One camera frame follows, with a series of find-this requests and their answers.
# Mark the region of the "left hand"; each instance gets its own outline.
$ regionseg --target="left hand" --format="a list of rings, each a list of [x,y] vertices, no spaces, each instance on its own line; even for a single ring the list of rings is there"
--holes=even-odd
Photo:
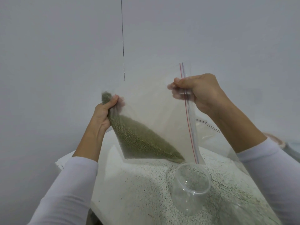
[[[107,118],[108,109],[117,104],[118,98],[118,95],[114,95],[111,101],[109,101],[108,103],[104,105],[102,103],[98,104],[95,107],[90,125],[93,125],[99,128],[99,130],[103,130],[105,132],[110,127],[110,121]]]

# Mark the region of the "hand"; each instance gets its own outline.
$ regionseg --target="hand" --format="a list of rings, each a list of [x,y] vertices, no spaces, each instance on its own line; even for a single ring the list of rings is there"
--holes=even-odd
[[[172,90],[173,97],[176,99],[184,99],[182,89],[191,89],[197,108],[209,116],[216,115],[219,105],[229,101],[215,75],[210,73],[183,79],[175,78],[174,82],[168,85],[168,89]]]
[[[89,125],[96,127],[101,130],[101,132],[105,132],[110,127],[110,121],[107,118],[108,109],[117,104],[118,98],[118,95],[114,95],[108,103],[104,105],[102,105],[102,103],[98,104],[95,107],[95,111]]]

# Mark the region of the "white wall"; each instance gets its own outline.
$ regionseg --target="white wall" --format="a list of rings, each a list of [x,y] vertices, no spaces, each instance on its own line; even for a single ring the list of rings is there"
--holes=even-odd
[[[1,224],[29,222],[123,80],[121,0],[0,0]]]
[[[192,61],[263,131],[300,140],[300,0],[123,0],[125,73]]]

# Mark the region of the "white cloth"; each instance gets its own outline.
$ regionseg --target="white cloth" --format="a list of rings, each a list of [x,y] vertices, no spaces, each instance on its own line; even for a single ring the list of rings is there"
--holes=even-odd
[[[270,139],[237,155],[283,224],[300,224],[300,163]],[[29,224],[84,225],[97,171],[93,160],[70,158]]]
[[[271,139],[237,154],[283,224],[300,224],[300,163]]]
[[[58,175],[30,221],[33,224],[86,223],[98,172],[98,163],[71,157]]]

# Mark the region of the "granular pile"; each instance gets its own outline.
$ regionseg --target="granular pile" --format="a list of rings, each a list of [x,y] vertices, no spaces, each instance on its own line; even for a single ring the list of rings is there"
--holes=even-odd
[[[106,104],[111,98],[110,93],[104,92],[102,103]],[[107,117],[126,159],[167,159],[177,163],[184,162],[183,156],[171,144],[147,126],[118,114],[116,107],[108,111]]]

